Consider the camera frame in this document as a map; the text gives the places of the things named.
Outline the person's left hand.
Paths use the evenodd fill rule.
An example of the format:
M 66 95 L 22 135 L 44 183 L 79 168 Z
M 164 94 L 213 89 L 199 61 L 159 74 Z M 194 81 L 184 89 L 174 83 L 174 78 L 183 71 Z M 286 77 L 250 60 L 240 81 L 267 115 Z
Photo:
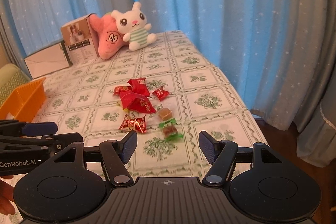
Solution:
M 11 202 L 13 199 L 13 186 L 5 182 L 5 180 L 11 180 L 14 176 L 1 176 L 0 183 L 0 212 L 3 215 L 14 215 L 15 207 Z

